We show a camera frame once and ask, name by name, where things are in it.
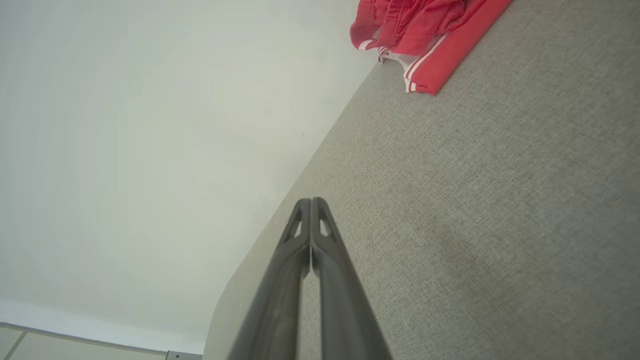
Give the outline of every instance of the white stripe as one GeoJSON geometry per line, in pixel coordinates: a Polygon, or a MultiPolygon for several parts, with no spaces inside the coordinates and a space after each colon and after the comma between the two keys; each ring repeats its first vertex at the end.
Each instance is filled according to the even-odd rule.
{"type": "Polygon", "coordinates": [[[378,51],[378,63],[382,64],[385,62],[385,59],[392,59],[389,57],[389,51],[387,50],[386,47],[381,46],[378,49],[380,49],[378,51]]]}
{"type": "Polygon", "coordinates": [[[411,72],[409,72],[409,74],[405,74],[404,76],[408,79],[411,79],[411,77],[413,76],[413,73],[415,72],[415,69],[417,69],[418,67],[420,67],[420,64],[429,57],[429,55],[433,54],[433,51],[436,49],[436,47],[438,47],[438,45],[440,45],[440,43],[444,40],[445,37],[447,37],[449,33],[446,33],[444,35],[442,35],[439,39],[438,42],[436,42],[436,44],[431,48],[431,50],[429,50],[426,54],[422,55],[422,57],[420,57],[417,61],[417,63],[415,64],[415,66],[413,64],[411,64],[407,69],[411,69],[411,72]]]}
{"type": "Polygon", "coordinates": [[[360,43],[360,46],[358,46],[358,50],[366,50],[367,49],[367,45],[371,44],[373,42],[373,40],[365,40],[363,42],[360,43]]]}

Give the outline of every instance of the clothing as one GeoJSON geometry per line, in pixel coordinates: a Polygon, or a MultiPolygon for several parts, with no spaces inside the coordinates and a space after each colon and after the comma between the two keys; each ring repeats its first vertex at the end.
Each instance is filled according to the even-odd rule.
{"type": "Polygon", "coordinates": [[[407,92],[435,95],[511,0],[361,0],[351,42],[399,61],[407,92]]]}

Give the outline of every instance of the white wall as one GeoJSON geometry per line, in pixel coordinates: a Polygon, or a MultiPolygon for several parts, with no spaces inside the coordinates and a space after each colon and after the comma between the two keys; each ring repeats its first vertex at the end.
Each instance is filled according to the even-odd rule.
{"type": "Polygon", "coordinates": [[[373,66],[356,3],[0,1],[0,321],[202,353],[373,66]]]}

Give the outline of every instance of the sofa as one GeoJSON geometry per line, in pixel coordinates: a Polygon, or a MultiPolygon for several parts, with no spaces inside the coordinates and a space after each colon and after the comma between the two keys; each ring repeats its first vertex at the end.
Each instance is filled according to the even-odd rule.
{"type": "MultiPolygon", "coordinates": [[[[331,207],[394,359],[640,356],[640,3],[514,0],[436,96],[373,68],[222,294],[225,359],[296,201],[331,207]]],[[[319,281],[299,358],[320,359],[319,281]]]]}

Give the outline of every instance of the gray fabric surface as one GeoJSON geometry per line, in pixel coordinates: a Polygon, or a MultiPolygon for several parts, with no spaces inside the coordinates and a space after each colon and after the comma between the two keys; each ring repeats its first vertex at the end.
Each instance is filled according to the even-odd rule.
{"type": "MultiPolygon", "coordinates": [[[[229,282],[205,359],[313,196],[396,359],[637,359],[639,64],[635,1],[520,0],[435,97],[375,67],[229,282]]],[[[300,358],[319,359],[304,287],[300,358]]]]}

